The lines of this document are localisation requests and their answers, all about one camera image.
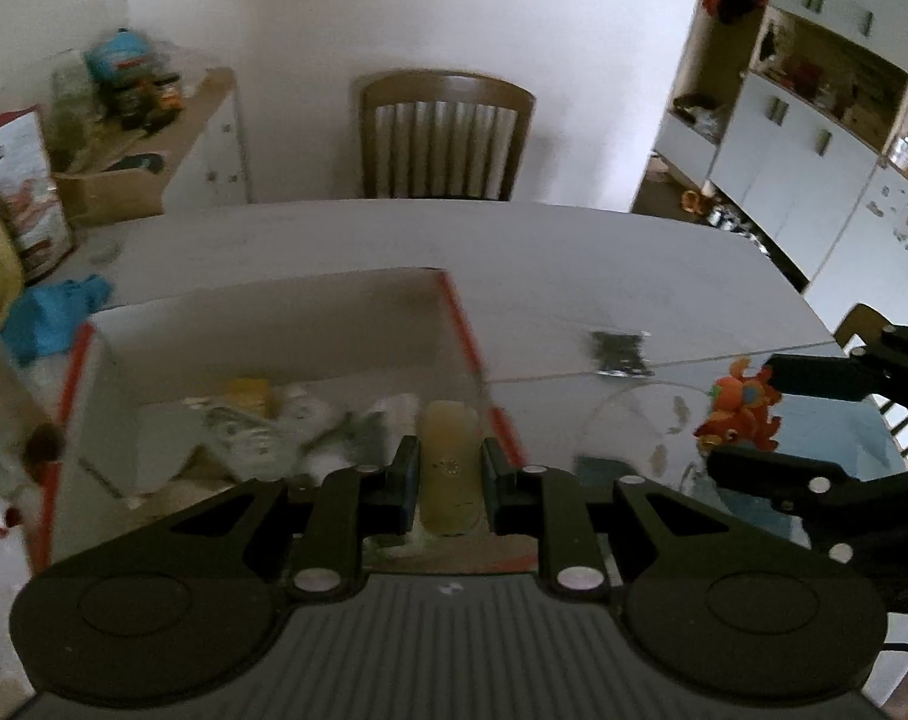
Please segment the small black seaweed packet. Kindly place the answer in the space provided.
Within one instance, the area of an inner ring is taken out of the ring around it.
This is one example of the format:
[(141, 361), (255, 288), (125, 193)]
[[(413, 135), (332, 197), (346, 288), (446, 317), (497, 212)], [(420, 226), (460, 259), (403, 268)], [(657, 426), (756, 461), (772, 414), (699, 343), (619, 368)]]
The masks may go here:
[(591, 333), (591, 355), (599, 376), (651, 377), (653, 371), (644, 355), (648, 333), (615, 333), (594, 330)]

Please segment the white wall cupboard unit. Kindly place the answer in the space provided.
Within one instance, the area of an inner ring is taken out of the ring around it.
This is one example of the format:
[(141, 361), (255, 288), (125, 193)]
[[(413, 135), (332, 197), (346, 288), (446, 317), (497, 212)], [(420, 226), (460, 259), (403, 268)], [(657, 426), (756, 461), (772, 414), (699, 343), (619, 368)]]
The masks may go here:
[(633, 206), (908, 323), (908, 0), (700, 0)]

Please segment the grey round tape dispenser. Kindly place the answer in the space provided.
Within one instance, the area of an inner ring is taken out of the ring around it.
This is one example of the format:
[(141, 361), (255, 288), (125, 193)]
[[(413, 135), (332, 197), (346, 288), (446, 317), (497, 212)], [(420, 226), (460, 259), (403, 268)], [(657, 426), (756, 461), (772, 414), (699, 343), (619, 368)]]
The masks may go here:
[(303, 447), (316, 437), (301, 419), (267, 419), (213, 398), (182, 402), (200, 422), (200, 444), (239, 481), (278, 481), (298, 472)]

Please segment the blue cloth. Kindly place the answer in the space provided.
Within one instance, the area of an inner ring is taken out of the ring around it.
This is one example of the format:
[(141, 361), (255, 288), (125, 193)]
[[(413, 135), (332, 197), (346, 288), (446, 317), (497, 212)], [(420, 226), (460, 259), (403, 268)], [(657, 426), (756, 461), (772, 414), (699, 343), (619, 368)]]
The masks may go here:
[(33, 286), (11, 305), (0, 338), (22, 367), (67, 353), (80, 327), (103, 309), (113, 291), (100, 275)]

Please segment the yellow small box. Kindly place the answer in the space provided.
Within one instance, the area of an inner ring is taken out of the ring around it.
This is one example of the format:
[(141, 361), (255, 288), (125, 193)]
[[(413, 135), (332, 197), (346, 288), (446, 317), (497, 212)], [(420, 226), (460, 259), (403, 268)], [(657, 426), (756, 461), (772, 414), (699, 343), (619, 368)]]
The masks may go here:
[(223, 387), (221, 399), (226, 405), (260, 419), (272, 419), (276, 398), (269, 379), (237, 377)]

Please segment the red white printed bag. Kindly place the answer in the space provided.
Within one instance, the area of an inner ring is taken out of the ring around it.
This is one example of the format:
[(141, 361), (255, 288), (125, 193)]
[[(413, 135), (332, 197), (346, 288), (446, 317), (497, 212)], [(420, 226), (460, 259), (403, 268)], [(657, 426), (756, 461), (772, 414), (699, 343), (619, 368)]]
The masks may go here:
[(28, 283), (47, 277), (72, 250), (36, 106), (0, 114), (0, 210)]

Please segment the beige small bottle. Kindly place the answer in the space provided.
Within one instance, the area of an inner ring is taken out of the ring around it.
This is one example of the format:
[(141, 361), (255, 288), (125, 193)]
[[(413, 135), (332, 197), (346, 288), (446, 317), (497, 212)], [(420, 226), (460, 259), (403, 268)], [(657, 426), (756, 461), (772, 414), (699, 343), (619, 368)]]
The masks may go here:
[(462, 401), (428, 403), (418, 424), (420, 522), (434, 536), (461, 536), (483, 514), (482, 425)]

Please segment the orange plush toy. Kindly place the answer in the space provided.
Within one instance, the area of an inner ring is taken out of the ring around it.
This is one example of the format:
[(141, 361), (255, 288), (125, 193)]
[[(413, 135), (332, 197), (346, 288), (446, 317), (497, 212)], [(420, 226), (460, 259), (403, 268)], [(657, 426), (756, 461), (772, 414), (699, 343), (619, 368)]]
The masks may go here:
[(722, 445), (747, 445), (760, 452), (778, 449), (781, 418), (771, 408), (783, 394), (769, 383), (771, 374), (768, 366), (750, 372), (750, 359), (737, 358), (729, 372), (712, 384), (711, 410), (693, 433), (701, 457)]

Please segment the white cabinet with wood top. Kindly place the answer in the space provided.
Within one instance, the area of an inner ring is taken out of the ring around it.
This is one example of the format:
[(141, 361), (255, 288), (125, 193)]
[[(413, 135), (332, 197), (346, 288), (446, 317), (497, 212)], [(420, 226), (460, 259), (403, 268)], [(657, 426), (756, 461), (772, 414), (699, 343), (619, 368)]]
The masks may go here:
[(57, 174), (146, 169), (164, 172), (164, 213), (189, 213), (251, 201), (234, 71), (217, 67), (184, 103), (172, 124), (155, 133), (107, 124), (83, 161)]

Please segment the brown wooden chair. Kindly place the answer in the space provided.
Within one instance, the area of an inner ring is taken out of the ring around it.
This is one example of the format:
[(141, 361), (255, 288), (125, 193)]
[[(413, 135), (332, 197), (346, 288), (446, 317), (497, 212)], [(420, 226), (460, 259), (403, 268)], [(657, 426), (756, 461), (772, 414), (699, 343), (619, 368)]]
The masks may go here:
[(371, 78), (358, 103), (366, 195), (508, 202), (536, 102), (527, 89), (470, 71)]

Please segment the brown cardboard box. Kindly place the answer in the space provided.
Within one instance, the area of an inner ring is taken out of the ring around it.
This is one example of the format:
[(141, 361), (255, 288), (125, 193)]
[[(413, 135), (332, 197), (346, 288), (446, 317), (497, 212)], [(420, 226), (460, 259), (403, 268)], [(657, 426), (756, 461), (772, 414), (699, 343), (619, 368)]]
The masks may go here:
[(146, 169), (56, 174), (57, 195), (73, 227), (107, 226), (163, 215), (168, 176)]

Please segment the red and white cardboard box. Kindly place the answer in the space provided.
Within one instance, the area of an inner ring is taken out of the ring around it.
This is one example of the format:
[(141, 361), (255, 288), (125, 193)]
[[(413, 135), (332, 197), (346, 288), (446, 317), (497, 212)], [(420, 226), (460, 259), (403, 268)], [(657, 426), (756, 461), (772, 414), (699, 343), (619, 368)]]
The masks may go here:
[(349, 271), (196, 289), (101, 310), (67, 356), (61, 466), (47, 473), (39, 562), (129, 532), (127, 500), (154, 493), (199, 447), (194, 400), (290, 387), (351, 411), (389, 395), (462, 401), (506, 437), (449, 273)]

